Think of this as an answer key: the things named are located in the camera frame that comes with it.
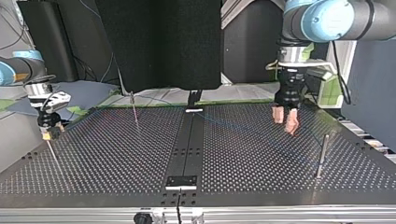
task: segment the black backdrop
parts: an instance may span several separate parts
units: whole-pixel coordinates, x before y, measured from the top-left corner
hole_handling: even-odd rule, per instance
[[[220,1],[96,0],[127,91],[220,85]]]

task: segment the end effector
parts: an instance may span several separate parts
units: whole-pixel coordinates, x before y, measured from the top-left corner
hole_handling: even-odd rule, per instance
[[[299,126],[297,111],[303,97],[307,67],[323,61],[308,60],[304,50],[311,43],[334,40],[389,40],[396,36],[395,1],[288,0],[284,12],[277,63],[280,90],[276,94],[274,119],[283,122],[284,108],[290,109],[286,132]]]
[[[68,105],[70,95],[53,89],[50,80],[55,76],[47,75],[47,69],[38,51],[16,51],[13,56],[9,59],[0,57],[0,86],[23,82],[30,105],[38,112],[37,123],[43,139],[58,138],[64,131],[64,126],[56,111]]]

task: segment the cable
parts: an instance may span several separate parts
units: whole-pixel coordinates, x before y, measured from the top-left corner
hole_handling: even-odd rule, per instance
[[[107,70],[105,72],[105,74],[102,76],[102,78],[100,79],[100,82],[103,82],[103,80],[105,79],[105,77],[107,76],[108,72],[110,71],[111,68],[111,64],[113,64],[113,59],[114,59],[114,53],[111,53],[111,59],[110,59],[110,63],[108,64]]]
[[[49,97],[47,97],[46,101],[44,101],[44,104],[41,106],[40,110],[44,112],[44,107],[46,107],[47,103],[50,101],[50,98],[56,93],[57,90],[59,90],[61,86],[56,87],[55,90],[52,91]]]
[[[335,41],[332,41],[332,50],[334,52],[335,64],[337,66],[338,82],[340,83],[340,88],[344,96],[344,101],[346,102],[347,105],[351,105],[352,100],[350,97],[349,87],[347,86],[343,76],[341,76],[340,62],[338,60],[337,47],[335,46]]]
[[[6,45],[6,46],[0,48],[0,50],[8,49],[8,48],[10,48],[10,47],[16,45],[18,42],[20,42],[20,40],[22,39],[22,37],[23,37],[23,35],[24,35],[24,31],[25,31],[25,30],[22,29],[22,32],[21,32],[21,34],[20,34],[20,36],[18,37],[17,40],[15,40],[13,43],[11,43],[11,44],[9,44],[9,45]]]
[[[87,4],[85,4],[82,0],[79,0],[79,2],[85,7],[87,8],[89,11],[91,11],[93,14],[95,14],[99,19],[102,19],[102,17],[99,15],[99,13],[95,12],[92,8],[88,7]],[[102,76],[102,78],[100,79],[100,82],[103,82],[103,80],[105,79],[105,77],[107,76],[108,72],[110,71],[111,68],[111,64],[113,64],[113,59],[114,59],[114,53],[111,53],[111,59],[110,59],[110,63],[108,65],[108,68],[105,72],[105,74]]]
[[[89,11],[91,11],[93,14],[95,14],[99,19],[102,19],[102,17],[99,15],[99,13],[95,12],[92,8],[88,7],[87,4],[85,4],[82,0],[79,0],[79,2],[87,8]]]
[[[180,206],[179,206],[180,205],[180,194],[181,194],[181,190],[178,193],[177,206],[176,206],[178,224],[183,223],[183,221],[181,220],[181,213],[180,213]]]
[[[103,83],[109,83],[109,82],[112,82],[112,81],[115,81],[115,80],[120,80],[120,78],[119,77],[114,77],[114,78],[111,78],[111,79],[109,79],[108,81],[104,81]]]
[[[77,56],[73,55],[73,58],[79,63],[79,65],[81,65],[81,67],[84,69],[84,80],[87,80],[87,75],[89,77],[91,77],[94,81],[98,81],[97,76],[95,74],[95,72],[93,72],[92,68],[85,63],[84,61],[82,61],[80,58],[78,58]]]

